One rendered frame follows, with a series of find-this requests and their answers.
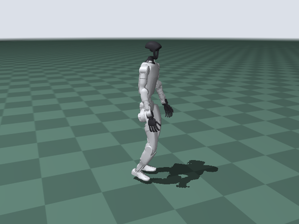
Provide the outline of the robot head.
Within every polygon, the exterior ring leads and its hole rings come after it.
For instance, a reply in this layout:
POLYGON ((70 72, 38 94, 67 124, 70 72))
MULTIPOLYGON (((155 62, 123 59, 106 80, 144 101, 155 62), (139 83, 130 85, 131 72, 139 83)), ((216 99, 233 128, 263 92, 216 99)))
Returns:
POLYGON ((159 50, 161 49, 161 45, 155 41, 150 41, 145 45, 145 48, 150 49, 151 52, 153 52, 153 56, 149 56, 148 59, 144 62, 146 63, 147 61, 152 61, 152 64, 155 64, 154 59, 158 59, 158 53, 159 50), (157 54, 156 54, 157 52, 157 54))

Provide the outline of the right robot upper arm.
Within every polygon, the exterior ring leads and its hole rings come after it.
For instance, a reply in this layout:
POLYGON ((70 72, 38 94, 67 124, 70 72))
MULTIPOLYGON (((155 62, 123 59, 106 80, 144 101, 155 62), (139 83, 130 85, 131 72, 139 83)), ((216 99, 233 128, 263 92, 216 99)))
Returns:
MULTIPOLYGON (((148 79, 149 72, 150 72, 150 69, 149 69, 148 65, 143 65, 139 69, 139 74, 140 74, 139 93, 140 94, 141 94, 142 89, 146 89, 145 86, 147 84, 147 79, 148 79)), ((148 93, 149 93, 149 91, 148 91, 148 93)))

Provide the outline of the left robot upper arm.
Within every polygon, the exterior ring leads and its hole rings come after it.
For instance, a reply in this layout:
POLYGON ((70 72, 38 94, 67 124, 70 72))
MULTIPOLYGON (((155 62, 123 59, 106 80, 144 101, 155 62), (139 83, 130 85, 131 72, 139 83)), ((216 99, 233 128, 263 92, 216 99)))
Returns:
MULTIPOLYGON (((159 63, 157 63, 157 64, 158 64, 159 69, 160 69, 160 64, 159 64, 159 63)), ((159 78, 159 75, 158 75, 158 78, 159 78)), ((159 80, 157 79, 156 88, 159 88, 161 85, 162 85, 161 81, 159 81, 159 80)))

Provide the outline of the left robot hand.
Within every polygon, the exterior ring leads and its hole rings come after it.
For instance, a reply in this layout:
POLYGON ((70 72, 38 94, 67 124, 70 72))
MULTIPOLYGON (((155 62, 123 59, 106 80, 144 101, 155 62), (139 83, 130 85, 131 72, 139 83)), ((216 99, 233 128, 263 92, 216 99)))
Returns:
MULTIPOLYGON (((165 99, 165 102, 166 102, 166 104, 162 104, 162 105, 164 105, 165 117, 167 116, 167 114, 168 114, 168 116, 170 115, 172 117, 173 109, 172 109, 172 107, 170 107, 170 105, 168 105, 167 99, 165 99)), ((169 116, 169 118, 170 118, 170 116, 169 116)))

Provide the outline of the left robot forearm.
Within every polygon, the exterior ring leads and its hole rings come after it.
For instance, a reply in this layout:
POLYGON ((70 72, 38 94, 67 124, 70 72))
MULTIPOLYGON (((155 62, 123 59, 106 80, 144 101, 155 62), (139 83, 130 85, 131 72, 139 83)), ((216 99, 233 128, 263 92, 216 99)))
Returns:
POLYGON ((161 100, 161 103, 166 104, 166 102, 165 102, 166 97, 164 95, 162 85, 159 88, 156 88, 156 92, 159 95, 159 99, 161 100))

